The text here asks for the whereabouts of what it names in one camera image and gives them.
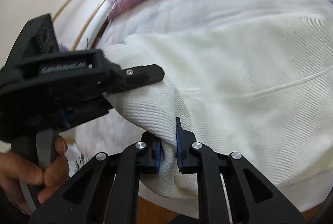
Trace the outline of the person left hand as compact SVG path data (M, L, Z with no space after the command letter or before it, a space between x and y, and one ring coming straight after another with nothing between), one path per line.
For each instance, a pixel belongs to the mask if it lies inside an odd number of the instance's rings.
M67 144L63 137L57 138L55 149L58 156L45 170L12 151L1 153L1 189L9 201L26 214L32 211L19 182L33 186L43 184L45 188L38 194L39 202L43 203L69 178L69 165L65 157Z

